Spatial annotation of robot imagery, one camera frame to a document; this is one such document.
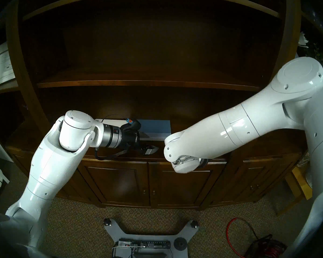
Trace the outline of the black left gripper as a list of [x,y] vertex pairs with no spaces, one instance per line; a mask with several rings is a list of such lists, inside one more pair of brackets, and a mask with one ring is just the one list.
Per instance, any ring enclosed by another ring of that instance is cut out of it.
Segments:
[[140,144],[141,139],[149,139],[150,136],[143,132],[136,130],[121,130],[122,138],[120,142],[120,149],[135,151],[143,155],[151,155],[159,150],[159,147],[150,144]]

